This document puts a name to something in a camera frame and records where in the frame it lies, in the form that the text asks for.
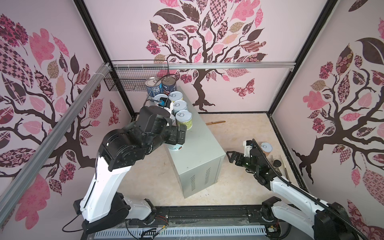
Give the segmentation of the yellow labelled can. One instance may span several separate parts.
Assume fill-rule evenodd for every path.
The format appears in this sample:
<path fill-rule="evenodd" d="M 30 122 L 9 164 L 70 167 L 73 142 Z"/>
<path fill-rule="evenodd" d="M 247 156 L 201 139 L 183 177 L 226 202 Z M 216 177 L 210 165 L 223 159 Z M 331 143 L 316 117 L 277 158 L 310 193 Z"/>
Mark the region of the yellow labelled can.
<path fill-rule="evenodd" d="M 174 92 L 169 93 L 168 97 L 169 97 L 169 100 L 171 100 L 172 102 L 182 101 L 184 99 L 183 93 L 181 93 L 179 91 L 174 91 Z"/>

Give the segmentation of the pale blue labelled can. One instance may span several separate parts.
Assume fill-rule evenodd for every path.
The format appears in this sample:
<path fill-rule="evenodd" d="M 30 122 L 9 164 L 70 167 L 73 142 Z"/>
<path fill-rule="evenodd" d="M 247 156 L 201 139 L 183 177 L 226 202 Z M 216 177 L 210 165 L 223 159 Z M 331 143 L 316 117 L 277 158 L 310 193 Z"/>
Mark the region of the pale blue labelled can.
<path fill-rule="evenodd" d="M 184 100 L 177 100 L 174 102 L 173 113 L 176 115 L 179 111 L 188 110 L 188 104 Z"/>

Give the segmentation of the dark red labelled can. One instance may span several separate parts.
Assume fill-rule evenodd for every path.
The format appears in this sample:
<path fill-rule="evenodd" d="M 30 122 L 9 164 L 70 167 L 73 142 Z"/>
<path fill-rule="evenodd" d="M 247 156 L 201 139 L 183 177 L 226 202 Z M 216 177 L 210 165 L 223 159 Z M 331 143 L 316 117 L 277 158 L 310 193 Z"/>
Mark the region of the dark red labelled can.
<path fill-rule="evenodd" d="M 172 77 L 168 76 L 162 79 L 162 87 L 163 87 L 163 93 L 166 95 L 169 95 L 172 92 L 177 91 L 177 80 Z"/>

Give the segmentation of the orange labelled can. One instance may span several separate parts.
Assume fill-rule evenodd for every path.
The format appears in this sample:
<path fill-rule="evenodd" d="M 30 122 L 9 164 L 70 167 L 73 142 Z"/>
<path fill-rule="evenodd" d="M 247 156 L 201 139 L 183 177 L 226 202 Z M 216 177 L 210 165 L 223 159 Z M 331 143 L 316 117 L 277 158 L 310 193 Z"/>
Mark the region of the orange labelled can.
<path fill-rule="evenodd" d="M 267 142 L 261 143 L 260 147 L 266 156 L 269 156 L 270 153 L 273 151 L 272 145 Z"/>

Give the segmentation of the teal labelled can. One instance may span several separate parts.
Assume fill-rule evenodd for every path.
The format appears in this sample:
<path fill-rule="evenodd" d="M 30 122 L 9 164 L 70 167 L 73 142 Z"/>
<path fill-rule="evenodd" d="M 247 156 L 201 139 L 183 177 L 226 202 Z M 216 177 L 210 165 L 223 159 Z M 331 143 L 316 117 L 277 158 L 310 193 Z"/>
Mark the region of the teal labelled can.
<path fill-rule="evenodd" d="M 180 144 L 176 144 L 176 145 L 171 145 L 171 144 L 167 144 L 167 147 L 170 151 L 179 151 L 183 148 L 183 145 L 180 145 Z"/>

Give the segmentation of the green labelled can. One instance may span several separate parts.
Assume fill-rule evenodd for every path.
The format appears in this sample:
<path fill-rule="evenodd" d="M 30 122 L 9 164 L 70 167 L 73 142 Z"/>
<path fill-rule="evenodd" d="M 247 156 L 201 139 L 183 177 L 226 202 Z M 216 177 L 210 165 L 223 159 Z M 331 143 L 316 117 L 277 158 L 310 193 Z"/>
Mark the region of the green labelled can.
<path fill-rule="evenodd" d="M 176 120 L 179 125 L 185 125 L 187 130 L 193 126 L 193 115 L 187 110 L 181 110 L 176 113 Z"/>

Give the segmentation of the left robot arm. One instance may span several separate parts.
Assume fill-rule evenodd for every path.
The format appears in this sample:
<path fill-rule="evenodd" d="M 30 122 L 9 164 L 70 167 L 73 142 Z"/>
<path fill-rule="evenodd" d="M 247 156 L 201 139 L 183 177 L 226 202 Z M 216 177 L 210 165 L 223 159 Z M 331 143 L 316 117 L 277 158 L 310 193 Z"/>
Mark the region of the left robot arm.
<path fill-rule="evenodd" d="M 74 202 L 84 218 L 85 235 L 107 230 L 127 220 L 151 224 L 156 208 L 150 200 L 133 200 L 117 190 L 128 171 L 139 160 L 168 144 L 183 145 L 187 127 L 174 125 L 166 108 L 144 106 L 136 121 L 110 131 L 102 140 L 95 163 L 95 175 L 83 199 Z"/>

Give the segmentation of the large blue labelled can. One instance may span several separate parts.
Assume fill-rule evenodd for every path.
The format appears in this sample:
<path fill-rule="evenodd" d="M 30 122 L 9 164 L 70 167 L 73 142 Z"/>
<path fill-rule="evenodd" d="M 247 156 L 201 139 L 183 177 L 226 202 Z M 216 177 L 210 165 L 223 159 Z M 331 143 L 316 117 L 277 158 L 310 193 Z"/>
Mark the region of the large blue labelled can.
<path fill-rule="evenodd" d="M 155 97 L 163 93 L 162 81 L 158 77 L 150 77 L 145 81 L 148 97 Z"/>

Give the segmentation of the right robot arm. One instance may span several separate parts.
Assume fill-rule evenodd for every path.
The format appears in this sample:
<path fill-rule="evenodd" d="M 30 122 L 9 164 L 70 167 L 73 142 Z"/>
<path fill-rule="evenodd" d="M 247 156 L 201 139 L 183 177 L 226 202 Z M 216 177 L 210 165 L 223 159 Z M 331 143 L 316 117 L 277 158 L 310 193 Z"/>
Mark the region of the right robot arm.
<path fill-rule="evenodd" d="M 244 167 L 261 186 L 278 194 L 262 203 L 264 220 L 285 221 L 314 240 L 367 239 L 352 224 L 342 205 L 327 203 L 292 184 L 267 159 L 256 140 L 247 140 L 243 145 L 243 153 L 226 153 L 229 162 Z"/>

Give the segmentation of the pink labelled can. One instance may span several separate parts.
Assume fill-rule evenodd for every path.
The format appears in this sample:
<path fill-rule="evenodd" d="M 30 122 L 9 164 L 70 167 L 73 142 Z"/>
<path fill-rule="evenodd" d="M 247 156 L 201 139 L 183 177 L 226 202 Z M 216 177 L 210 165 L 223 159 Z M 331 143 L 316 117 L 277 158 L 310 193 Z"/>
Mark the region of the pink labelled can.
<path fill-rule="evenodd" d="M 166 94 L 158 94 L 153 97 L 154 101 L 160 101 L 161 99 L 167 99 L 168 96 Z"/>

